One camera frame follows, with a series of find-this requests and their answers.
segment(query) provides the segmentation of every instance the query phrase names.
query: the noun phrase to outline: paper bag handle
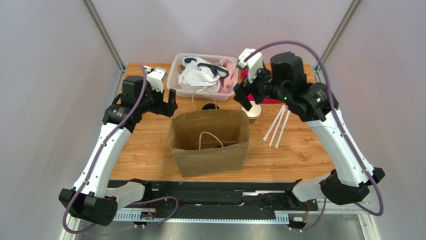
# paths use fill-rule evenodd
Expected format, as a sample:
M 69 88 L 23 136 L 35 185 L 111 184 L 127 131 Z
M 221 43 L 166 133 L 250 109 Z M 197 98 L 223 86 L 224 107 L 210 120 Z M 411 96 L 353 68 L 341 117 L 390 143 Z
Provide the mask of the paper bag handle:
M 203 136 L 203 134 L 210 134 L 213 138 L 215 138 L 219 143 L 220 143 L 220 145 L 222 146 L 222 148 L 224 147 L 224 144 L 219 140 L 219 138 L 217 137 L 217 136 L 215 136 L 215 135 L 213 135 L 213 134 L 211 134 L 210 132 L 208 132 L 208 131 L 202 131 L 200 134 L 199 134 L 199 140 L 198 140 L 198 150 L 201 150 L 201 137 Z
M 198 89 L 202 89 L 202 90 L 206 90 L 212 97 L 213 97 L 213 100 L 214 100 L 214 107 L 215 107 L 215 109 L 216 109 L 216 111 L 218 110 L 218 105 L 216 104 L 216 98 L 215 98 L 215 96 L 213 96 L 213 93 L 211 92 L 211 91 L 209 91 L 209 90 L 207 90 L 206 88 L 202 88 L 202 87 L 198 87 L 198 88 L 196 88 L 193 92 L 192 92 L 192 105 L 194 106 L 194 109 L 195 109 L 195 111 L 197 111 L 197 108 L 195 107 L 195 103 L 194 103 L 194 94 L 195 94 L 195 92 L 198 90 Z

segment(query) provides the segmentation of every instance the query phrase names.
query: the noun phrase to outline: white wall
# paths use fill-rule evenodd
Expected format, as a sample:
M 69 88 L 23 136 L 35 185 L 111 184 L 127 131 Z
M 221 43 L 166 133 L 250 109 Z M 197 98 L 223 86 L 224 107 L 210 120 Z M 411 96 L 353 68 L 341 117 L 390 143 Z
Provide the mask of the white wall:
M 351 0 L 94 0 L 99 15 L 127 63 L 171 63 L 177 53 L 238 57 L 247 47 L 297 40 L 322 54 Z M 297 47 L 293 51 L 315 64 Z
M 327 64 L 345 123 L 386 173 L 384 240 L 426 234 L 425 12 L 424 0 L 364 1 Z
M 82 1 L 0 5 L 0 239 L 58 239 L 119 71 Z

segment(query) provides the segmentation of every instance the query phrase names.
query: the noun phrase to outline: wooden table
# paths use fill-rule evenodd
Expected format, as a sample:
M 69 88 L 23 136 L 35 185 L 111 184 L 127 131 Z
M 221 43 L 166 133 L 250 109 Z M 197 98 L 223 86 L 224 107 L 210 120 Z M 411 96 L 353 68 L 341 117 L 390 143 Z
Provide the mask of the wooden table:
M 125 76 L 142 75 L 140 65 L 129 64 Z M 143 65 L 161 67 L 167 72 L 170 70 L 170 64 Z M 312 67 L 305 64 L 304 71 L 308 81 L 314 82 Z M 166 81 L 164 89 L 166 90 L 164 99 L 167 101 Z M 178 109 L 174 113 L 175 116 L 194 110 L 190 98 L 176 97 L 176 102 Z M 197 99 L 195 105 L 202 108 L 211 102 Z M 217 105 L 221 109 L 241 109 L 241 105 L 232 97 L 228 101 L 218 101 Z M 278 149 L 274 147 L 275 142 L 272 147 L 268 145 L 272 134 L 268 141 L 263 141 L 281 106 L 282 104 L 261 105 L 260 117 L 250 126 L 248 153 L 241 172 L 198 177 L 182 177 L 173 160 L 168 142 L 172 119 L 146 113 L 124 145 L 111 179 L 293 182 L 300 178 L 316 178 L 330 172 L 334 166 L 324 147 L 309 127 L 293 113 L 288 119 Z

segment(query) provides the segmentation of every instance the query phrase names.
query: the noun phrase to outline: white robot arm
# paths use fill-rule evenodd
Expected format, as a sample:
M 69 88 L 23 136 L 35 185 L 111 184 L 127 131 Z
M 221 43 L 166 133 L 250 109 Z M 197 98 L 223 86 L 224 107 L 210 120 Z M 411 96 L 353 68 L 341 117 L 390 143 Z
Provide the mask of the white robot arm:
M 324 176 L 294 182 L 288 190 L 289 202 L 293 202 L 296 207 L 300 203 L 320 198 L 327 198 L 337 205 L 362 201 L 369 193 L 367 186 L 371 182 L 338 128 L 337 121 L 341 121 L 344 134 L 354 142 L 335 99 L 339 119 L 335 119 L 331 112 L 326 85 L 308 83 L 302 60 L 291 52 L 280 53 L 271 58 L 271 75 L 264 66 L 260 52 L 245 61 L 254 51 L 247 48 L 238 57 L 238 67 L 247 69 L 248 73 L 243 82 L 235 86 L 234 99 L 247 110 L 251 108 L 247 99 L 249 94 L 252 94 L 257 104 L 265 98 L 285 102 L 289 110 L 298 115 L 302 122 L 306 122 L 316 134 L 335 167 Z M 362 158 L 366 171 L 378 183 L 385 176 L 383 170 L 374 168 L 356 144 L 354 148 Z
M 176 92 L 173 89 L 169 92 L 168 102 L 163 102 L 163 79 L 166 70 L 156 68 L 150 72 L 147 75 L 144 96 L 138 107 L 123 127 L 117 129 L 108 142 L 104 144 L 106 137 L 134 107 L 142 89 L 143 78 L 141 76 L 129 76 L 123 81 L 122 94 L 119 94 L 105 110 L 100 135 L 86 167 L 71 189 L 64 188 L 60 192 L 59 200 L 64 207 L 67 207 L 73 195 L 76 194 L 76 189 L 85 184 L 69 211 L 73 217 L 107 226 L 112 222 L 115 213 L 121 208 L 133 202 L 151 199 L 151 184 L 140 179 L 131 179 L 126 185 L 107 191 L 107 185 L 117 158 L 136 124 L 142 119 L 142 114 L 152 112 L 171 117 L 178 108 L 175 101 Z M 104 145 L 104 147 L 93 170 L 90 171 L 99 145 Z M 86 181 L 87 174 L 90 172 L 89 179 Z

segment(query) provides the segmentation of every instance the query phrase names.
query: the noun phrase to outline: gray floor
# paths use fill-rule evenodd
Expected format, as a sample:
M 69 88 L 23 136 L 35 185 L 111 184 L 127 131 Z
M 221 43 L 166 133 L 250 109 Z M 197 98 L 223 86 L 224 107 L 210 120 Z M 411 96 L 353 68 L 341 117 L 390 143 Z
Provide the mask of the gray floor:
M 308 219 L 310 226 L 317 216 Z M 106 234 L 131 226 L 131 222 L 115 221 L 108 227 L 96 226 L 91 234 Z M 312 231 L 298 233 L 287 226 L 273 224 L 164 223 L 147 229 L 130 229 L 102 238 L 81 234 L 80 240 L 363 240 L 356 214 L 325 215 Z

